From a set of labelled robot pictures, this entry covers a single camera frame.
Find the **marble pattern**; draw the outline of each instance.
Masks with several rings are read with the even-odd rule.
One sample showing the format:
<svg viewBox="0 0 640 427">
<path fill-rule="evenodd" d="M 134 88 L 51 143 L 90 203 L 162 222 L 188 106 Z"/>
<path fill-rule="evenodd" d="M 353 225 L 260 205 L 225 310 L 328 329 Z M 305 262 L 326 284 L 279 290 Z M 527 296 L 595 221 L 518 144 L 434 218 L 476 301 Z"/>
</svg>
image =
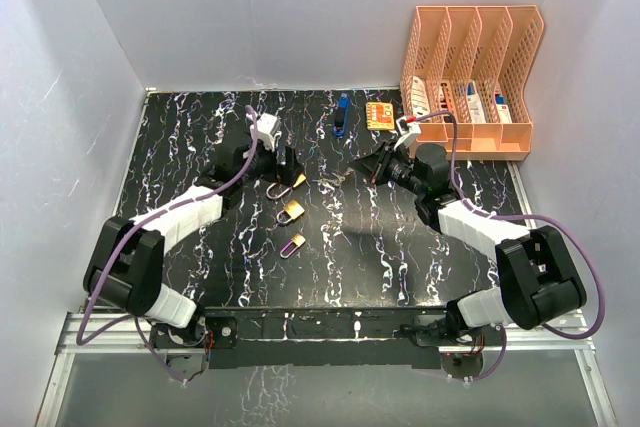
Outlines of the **marble pattern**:
<svg viewBox="0 0 640 427">
<path fill-rule="evenodd" d="M 421 223 L 410 192 L 372 187 L 349 171 L 350 159 L 393 135 L 367 130 L 365 103 L 392 102 L 401 111 L 397 90 L 349 93 L 342 139 L 331 133 L 338 91 L 149 96 L 118 215 L 144 213 L 186 190 L 211 149 L 246 135 L 245 105 L 280 117 L 282 138 L 297 149 L 307 175 L 279 201 L 265 197 L 264 182 L 247 186 L 239 206 L 167 255 L 168 285 L 206 306 L 316 307 L 441 305 L 495 284 L 495 266 L 485 257 Z M 460 162 L 456 171 L 478 205 L 520 213 L 505 162 Z M 276 213 L 292 199 L 305 214 L 276 227 Z M 279 251 L 296 233 L 307 243 L 283 260 Z"/>
</svg>

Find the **blue tool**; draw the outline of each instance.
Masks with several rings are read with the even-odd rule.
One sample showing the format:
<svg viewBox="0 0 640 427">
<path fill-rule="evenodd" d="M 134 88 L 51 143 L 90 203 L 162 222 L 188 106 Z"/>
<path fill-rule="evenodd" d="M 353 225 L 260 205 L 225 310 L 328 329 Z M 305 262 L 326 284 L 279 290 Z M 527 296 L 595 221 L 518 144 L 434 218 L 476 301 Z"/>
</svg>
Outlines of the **blue tool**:
<svg viewBox="0 0 640 427">
<path fill-rule="evenodd" d="M 347 117 L 349 116 L 349 94 L 346 92 L 340 94 L 340 100 L 338 101 L 338 108 L 336 109 L 336 115 L 333 119 L 333 135 L 337 138 L 344 137 L 344 133 L 347 130 Z"/>
</svg>

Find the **metal frame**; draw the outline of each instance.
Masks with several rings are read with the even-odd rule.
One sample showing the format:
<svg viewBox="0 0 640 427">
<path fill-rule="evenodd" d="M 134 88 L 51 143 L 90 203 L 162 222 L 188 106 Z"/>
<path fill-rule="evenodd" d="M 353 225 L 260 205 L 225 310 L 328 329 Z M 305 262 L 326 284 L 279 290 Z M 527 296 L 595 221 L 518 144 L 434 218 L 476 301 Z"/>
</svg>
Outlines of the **metal frame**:
<svg viewBox="0 0 640 427">
<path fill-rule="evenodd" d="M 148 103 L 148 95 L 145 100 L 144 108 L 141 116 L 144 116 L 145 109 Z M 529 201 L 520 178 L 518 167 L 515 163 L 509 162 L 509 172 L 513 180 L 513 184 L 516 190 L 521 209 L 524 213 L 531 213 Z M 121 184 L 121 189 L 124 186 L 125 177 Z M 530 228 L 535 227 L 535 223 L 527 221 L 527 225 Z M 94 314 L 87 326 L 87 332 L 90 333 L 100 328 L 105 323 L 113 320 L 122 314 L 113 313 L 98 313 Z M 93 342 L 84 347 L 79 347 L 75 343 L 75 337 L 80 325 L 81 314 L 69 314 L 64 324 L 60 341 L 58 343 L 56 351 L 56 361 L 49 380 L 49 385 L 45 393 L 45 397 L 40 409 L 40 414 L 37 421 L 37 427 L 41 426 L 54 426 L 62 401 L 66 391 L 66 387 L 71 375 L 73 361 L 75 355 L 81 354 L 131 354 L 131 353 L 147 353 L 147 350 L 142 343 L 136 327 L 133 321 L 124 321 L 115 325 L 108 332 L 97 337 Z M 574 313 L 566 314 L 551 322 L 551 325 L 562 328 L 567 332 L 584 332 L 586 330 L 586 323 L 582 315 L 582 311 L 577 310 Z M 142 323 L 142 329 L 148 336 L 151 333 L 151 326 L 146 322 Z M 510 351 L 530 351 L 530 350 L 573 350 L 576 355 L 578 366 L 584 380 L 585 388 L 589 395 L 591 405 L 594 411 L 594 415 L 598 426 L 617 426 L 615 415 L 607 395 L 600 370 L 596 363 L 593 346 L 591 339 L 582 341 L 567 340 L 561 337 L 555 336 L 543 328 L 533 329 L 531 331 L 524 331 L 517 326 L 507 327 L 507 350 Z M 439 347 L 440 352 L 457 352 L 466 348 L 457 346 L 445 346 Z M 486 350 L 500 350 L 497 346 L 487 346 Z M 200 354 L 200 349 L 162 349 L 158 351 L 163 355 L 180 355 L 180 354 Z"/>
</svg>

